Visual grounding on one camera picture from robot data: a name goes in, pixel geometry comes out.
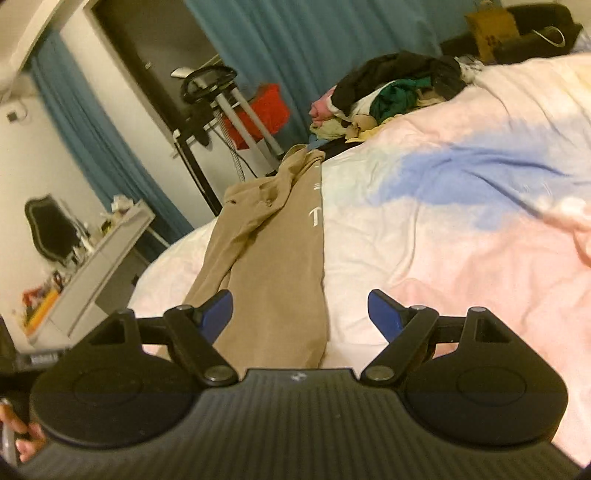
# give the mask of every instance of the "pastel tie-dye bedsheet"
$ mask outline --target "pastel tie-dye bedsheet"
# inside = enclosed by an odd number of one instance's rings
[[[453,101],[324,163],[322,192],[323,366],[359,372],[385,346],[367,316],[373,288],[447,315],[486,306],[564,378],[554,441],[589,463],[591,54],[486,69]],[[211,230],[148,270],[138,315],[182,301]]]

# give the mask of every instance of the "pink clothing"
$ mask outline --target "pink clothing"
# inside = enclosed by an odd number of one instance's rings
[[[327,100],[332,96],[335,88],[336,86],[332,87],[328,92],[320,97],[320,99],[312,103],[312,108],[310,109],[309,113],[312,117],[312,122],[315,127],[320,127],[322,122],[334,117],[334,115],[329,110]]]

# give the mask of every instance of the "black furniture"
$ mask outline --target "black furniture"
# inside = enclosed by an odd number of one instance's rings
[[[519,63],[533,57],[565,55],[572,50],[583,28],[573,21],[570,10],[560,4],[517,5],[508,7],[507,11],[515,17],[521,37],[497,46],[493,53],[500,64]],[[534,33],[534,30],[556,44],[562,44],[564,40],[564,46],[552,45]],[[444,55],[453,57],[477,57],[479,54],[476,40],[470,32],[446,40],[440,47]]]

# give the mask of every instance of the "hand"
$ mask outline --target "hand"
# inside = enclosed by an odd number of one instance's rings
[[[0,404],[0,422],[7,425],[11,430],[25,434],[28,433],[31,440],[19,439],[16,441],[21,462],[29,461],[47,443],[45,434],[38,423],[30,423],[29,426],[17,417],[10,405]]]

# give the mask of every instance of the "box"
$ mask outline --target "box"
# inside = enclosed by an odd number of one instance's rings
[[[484,63],[495,61],[493,51],[510,38],[519,37],[515,18],[504,8],[491,8],[466,15],[466,22],[476,39],[480,59]]]

